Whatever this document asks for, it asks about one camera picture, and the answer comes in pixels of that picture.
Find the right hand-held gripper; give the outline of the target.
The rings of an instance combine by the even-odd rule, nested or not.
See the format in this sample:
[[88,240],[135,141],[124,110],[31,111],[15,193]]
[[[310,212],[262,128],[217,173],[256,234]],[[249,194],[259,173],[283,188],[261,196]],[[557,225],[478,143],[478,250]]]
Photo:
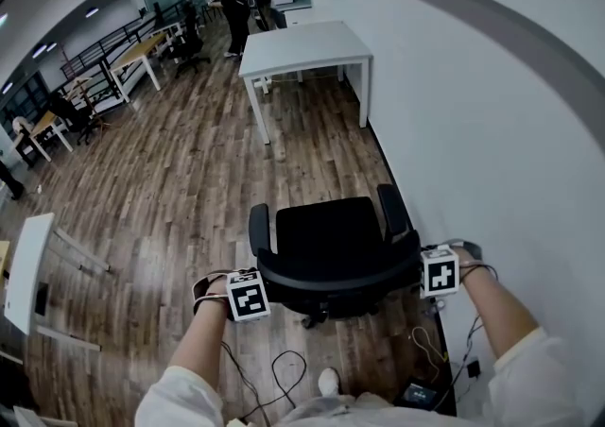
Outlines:
[[421,252],[421,298],[457,293],[460,285],[459,257],[449,245]]

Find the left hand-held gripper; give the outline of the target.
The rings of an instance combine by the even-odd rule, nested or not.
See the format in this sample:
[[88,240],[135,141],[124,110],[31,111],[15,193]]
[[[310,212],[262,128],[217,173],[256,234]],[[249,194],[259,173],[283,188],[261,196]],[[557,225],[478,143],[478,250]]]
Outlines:
[[229,273],[226,292],[233,321],[246,322],[270,315],[264,282],[256,268]]

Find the black office chair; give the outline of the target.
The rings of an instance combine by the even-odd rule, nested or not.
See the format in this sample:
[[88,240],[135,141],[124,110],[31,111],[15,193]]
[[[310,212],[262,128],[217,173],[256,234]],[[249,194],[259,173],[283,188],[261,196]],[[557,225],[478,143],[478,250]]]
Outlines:
[[257,204],[249,216],[251,252],[268,301],[302,315],[311,329],[327,319],[378,313],[393,291],[420,281],[421,242],[393,184],[367,196],[285,208]]

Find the person's right forearm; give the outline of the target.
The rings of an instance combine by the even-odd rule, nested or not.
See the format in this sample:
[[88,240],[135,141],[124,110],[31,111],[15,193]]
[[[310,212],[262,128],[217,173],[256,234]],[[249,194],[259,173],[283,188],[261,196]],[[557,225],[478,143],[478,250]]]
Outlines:
[[483,322],[496,359],[538,329],[538,322],[525,305],[489,272],[477,270],[463,285]]

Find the person's right hand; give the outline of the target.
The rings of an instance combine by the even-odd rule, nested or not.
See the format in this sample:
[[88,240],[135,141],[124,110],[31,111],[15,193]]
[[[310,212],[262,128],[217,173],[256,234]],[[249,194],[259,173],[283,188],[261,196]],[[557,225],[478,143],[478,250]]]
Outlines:
[[464,278],[472,270],[483,265],[483,261],[475,258],[467,249],[462,247],[453,247],[453,251],[458,256],[460,281],[464,282]]

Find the person's left hand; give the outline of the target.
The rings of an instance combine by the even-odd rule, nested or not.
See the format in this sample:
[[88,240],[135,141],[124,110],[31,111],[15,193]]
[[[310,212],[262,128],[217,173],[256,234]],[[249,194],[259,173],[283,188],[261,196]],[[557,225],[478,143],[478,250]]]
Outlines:
[[228,272],[217,271],[210,273],[199,280],[197,280],[192,286],[193,296],[193,312],[197,313],[198,308],[204,301],[218,301],[221,302],[227,309],[228,314],[231,313],[231,304],[229,299],[227,300],[203,300],[202,297],[206,293],[218,293],[227,294],[227,279]]

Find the dark wrist band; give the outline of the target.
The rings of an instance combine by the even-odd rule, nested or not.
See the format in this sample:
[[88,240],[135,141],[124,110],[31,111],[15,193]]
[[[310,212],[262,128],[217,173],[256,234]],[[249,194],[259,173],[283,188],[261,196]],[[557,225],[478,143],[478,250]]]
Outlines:
[[460,264],[460,281],[464,282],[467,277],[477,270],[485,270],[489,272],[497,281],[499,280],[497,270],[493,266],[487,265],[479,260],[472,260]]

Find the person's left white shoe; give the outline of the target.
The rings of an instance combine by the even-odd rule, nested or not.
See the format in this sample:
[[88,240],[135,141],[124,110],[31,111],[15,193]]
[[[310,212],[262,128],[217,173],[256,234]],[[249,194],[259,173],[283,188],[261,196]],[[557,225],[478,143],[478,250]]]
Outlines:
[[323,397],[337,397],[340,394],[340,379],[334,368],[328,367],[321,372],[318,388]]

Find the person in white coat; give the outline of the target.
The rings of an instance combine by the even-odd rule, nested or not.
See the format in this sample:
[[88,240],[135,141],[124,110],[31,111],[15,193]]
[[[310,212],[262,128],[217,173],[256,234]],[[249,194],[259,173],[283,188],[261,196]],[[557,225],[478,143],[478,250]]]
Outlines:
[[[482,417],[396,407],[364,393],[305,401],[274,427],[583,427],[564,342],[537,328],[494,364]],[[169,367],[144,396],[135,427],[223,427],[222,401],[197,374]]]

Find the black screen device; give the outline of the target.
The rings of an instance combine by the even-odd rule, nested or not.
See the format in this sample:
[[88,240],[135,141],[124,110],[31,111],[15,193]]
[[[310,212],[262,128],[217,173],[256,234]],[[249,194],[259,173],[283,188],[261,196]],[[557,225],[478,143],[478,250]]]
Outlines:
[[436,404],[438,391],[432,386],[412,379],[393,400],[397,407],[431,411]]

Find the white table with slanted legs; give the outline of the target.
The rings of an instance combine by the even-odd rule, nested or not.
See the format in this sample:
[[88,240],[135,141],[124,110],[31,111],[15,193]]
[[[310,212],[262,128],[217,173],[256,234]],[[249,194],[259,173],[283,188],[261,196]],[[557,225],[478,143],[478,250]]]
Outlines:
[[56,224],[56,216],[53,213],[31,216],[26,219],[22,227],[12,257],[5,297],[5,318],[26,336],[39,333],[71,346],[100,352],[102,351],[100,345],[55,330],[42,324],[36,318],[35,306],[45,253],[52,251],[76,269],[82,269],[82,265],[73,262],[68,256],[61,254],[59,250],[52,247],[50,244],[52,237],[61,240],[69,248],[92,262],[97,268],[106,272],[111,270],[111,266],[107,262],[93,254],[65,230],[61,229]]

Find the white desk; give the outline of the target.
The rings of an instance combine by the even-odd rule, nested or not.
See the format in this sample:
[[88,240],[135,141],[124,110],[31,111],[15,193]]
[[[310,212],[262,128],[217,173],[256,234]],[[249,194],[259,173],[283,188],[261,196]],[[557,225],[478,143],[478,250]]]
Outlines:
[[316,21],[315,12],[312,8],[285,10],[283,15],[287,27],[306,25]]
[[239,68],[264,145],[270,143],[254,83],[267,77],[330,66],[359,65],[359,126],[368,124],[372,52],[342,21],[318,22],[248,37]]

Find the wooden top table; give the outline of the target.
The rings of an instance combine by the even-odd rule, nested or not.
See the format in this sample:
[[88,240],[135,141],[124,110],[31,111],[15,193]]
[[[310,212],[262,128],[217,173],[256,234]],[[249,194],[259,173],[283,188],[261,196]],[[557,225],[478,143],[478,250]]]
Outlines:
[[72,152],[73,148],[65,137],[63,131],[67,130],[65,121],[59,118],[52,111],[47,111],[41,120],[34,126],[33,130],[29,133],[29,139],[34,144],[36,149],[42,154],[47,162],[52,162],[51,157],[46,153],[41,143],[38,140],[39,136],[43,136],[47,131],[51,130],[53,134],[60,139],[63,146]]
[[161,90],[160,83],[155,75],[155,72],[153,71],[153,69],[151,67],[148,56],[150,55],[150,53],[153,50],[158,49],[159,45],[166,39],[166,37],[167,37],[167,34],[165,32],[161,32],[153,37],[150,37],[149,39],[147,39],[145,41],[137,43],[136,45],[134,45],[132,47],[132,49],[127,51],[126,54],[123,55],[117,61],[117,63],[114,65],[114,67],[112,67],[110,69],[110,73],[112,75],[113,81],[114,81],[115,85],[117,86],[119,92],[121,93],[123,101],[125,103],[130,103],[130,98],[129,98],[128,93],[125,91],[125,89],[122,85],[122,81],[118,77],[117,73],[120,70],[122,70],[138,61],[141,61],[143,63],[143,65],[147,71],[147,74],[149,75],[155,89],[157,91]]

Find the black metal railing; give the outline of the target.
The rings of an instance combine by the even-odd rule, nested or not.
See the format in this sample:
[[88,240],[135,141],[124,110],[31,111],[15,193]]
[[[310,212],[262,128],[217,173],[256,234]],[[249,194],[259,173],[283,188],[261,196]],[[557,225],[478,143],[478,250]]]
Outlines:
[[[135,44],[149,38],[156,28],[157,16],[149,12],[136,20],[115,28],[101,38],[91,42],[78,53],[73,53],[63,44],[67,58],[75,71],[90,77],[88,95],[96,105],[119,96],[110,69]],[[0,126],[9,136],[14,135],[12,119],[16,116],[38,119],[47,108],[49,95],[55,91],[67,94],[70,91],[69,70],[64,64],[59,45],[34,59],[36,68],[21,80],[14,79],[6,94],[0,93]]]

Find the wooden coat stand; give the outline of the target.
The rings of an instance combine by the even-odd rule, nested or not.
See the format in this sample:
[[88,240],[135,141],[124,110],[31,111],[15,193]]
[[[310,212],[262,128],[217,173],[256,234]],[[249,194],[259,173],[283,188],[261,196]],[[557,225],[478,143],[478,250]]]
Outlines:
[[106,122],[101,115],[96,111],[95,105],[88,95],[88,83],[91,81],[90,77],[86,77],[83,73],[78,74],[73,68],[71,61],[67,58],[63,45],[60,43],[60,52],[62,54],[64,64],[67,66],[69,73],[68,77],[70,80],[70,91],[65,95],[65,98],[69,101],[73,97],[78,97],[83,100],[87,107],[90,109],[95,122],[99,125],[101,131],[105,131],[111,127],[111,124]]

